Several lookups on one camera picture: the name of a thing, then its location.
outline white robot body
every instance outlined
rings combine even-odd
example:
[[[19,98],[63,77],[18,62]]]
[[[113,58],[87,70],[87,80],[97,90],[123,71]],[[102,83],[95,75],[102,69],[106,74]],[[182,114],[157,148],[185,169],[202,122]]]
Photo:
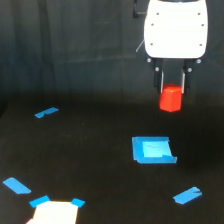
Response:
[[[207,36],[205,0],[150,0],[144,24],[145,50],[150,57],[200,58],[206,51]]]

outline black floor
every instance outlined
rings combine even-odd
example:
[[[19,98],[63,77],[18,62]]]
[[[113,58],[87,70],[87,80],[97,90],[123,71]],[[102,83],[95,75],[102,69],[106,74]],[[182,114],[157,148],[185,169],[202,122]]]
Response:
[[[33,217],[29,201],[80,198],[77,224],[224,223],[224,108],[158,105],[9,103],[0,119],[0,223]],[[176,165],[133,161],[133,136],[168,136]],[[14,177],[32,190],[17,195],[2,184]],[[203,196],[179,205],[173,196],[193,187]]]

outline red cube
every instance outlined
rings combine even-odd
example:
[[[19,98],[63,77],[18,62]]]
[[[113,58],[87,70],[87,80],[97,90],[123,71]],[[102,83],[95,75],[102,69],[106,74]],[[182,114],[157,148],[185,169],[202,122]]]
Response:
[[[182,87],[175,84],[165,84],[160,94],[159,107],[161,110],[174,112],[181,109]]]

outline black background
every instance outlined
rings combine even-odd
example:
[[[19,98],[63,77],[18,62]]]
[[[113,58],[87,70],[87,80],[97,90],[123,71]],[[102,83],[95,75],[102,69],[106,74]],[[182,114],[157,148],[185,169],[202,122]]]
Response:
[[[148,1],[139,1],[145,11]],[[224,6],[207,0],[209,33],[203,64],[186,102],[223,104]],[[1,0],[0,90],[4,99],[41,102],[149,103],[153,71],[135,50],[144,18],[132,0]],[[166,73],[179,76],[178,60]]]

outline blue tape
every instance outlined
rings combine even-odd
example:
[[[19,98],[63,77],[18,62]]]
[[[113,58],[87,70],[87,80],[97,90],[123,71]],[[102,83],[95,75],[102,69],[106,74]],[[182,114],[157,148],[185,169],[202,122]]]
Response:
[[[35,116],[36,116],[37,118],[42,118],[45,114],[52,114],[52,113],[54,113],[54,112],[56,112],[56,111],[58,111],[58,109],[55,108],[55,107],[52,107],[52,108],[49,108],[49,109],[47,109],[47,110],[44,110],[44,111],[42,111],[42,112],[40,112],[40,113],[35,114]]]
[[[144,157],[162,157],[163,155],[172,156],[170,146],[167,141],[161,142],[142,142]]]
[[[173,198],[176,203],[183,205],[201,195],[202,195],[202,193],[197,187],[192,187],[191,189],[184,191],[183,193],[178,194]]]
[[[50,198],[46,195],[46,196],[44,196],[44,197],[35,199],[34,201],[31,201],[31,202],[30,202],[30,205],[31,205],[33,208],[36,208],[38,205],[43,204],[44,202],[47,202],[47,201],[50,201]]]
[[[134,137],[137,141],[142,142],[169,142],[169,137]]]
[[[85,201],[82,201],[80,199],[74,198],[71,203],[73,205],[77,205],[79,208],[81,208],[85,204]]]
[[[14,191],[16,194],[29,194],[31,190],[20,183],[13,177],[8,178],[7,180],[3,181],[8,188]]]
[[[143,143],[150,143],[153,147],[162,146],[159,149],[159,152],[156,151],[156,148],[151,148],[153,153],[145,153],[146,155],[152,155],[151,157],[146,157],[144,155],[144,147]],[[176,163],[177,157],[173,157],[168,145],[169,138],[168,137],[133,137],[132,145],[133,145],[133,158],[138,163],[141,164],[169,164]]]

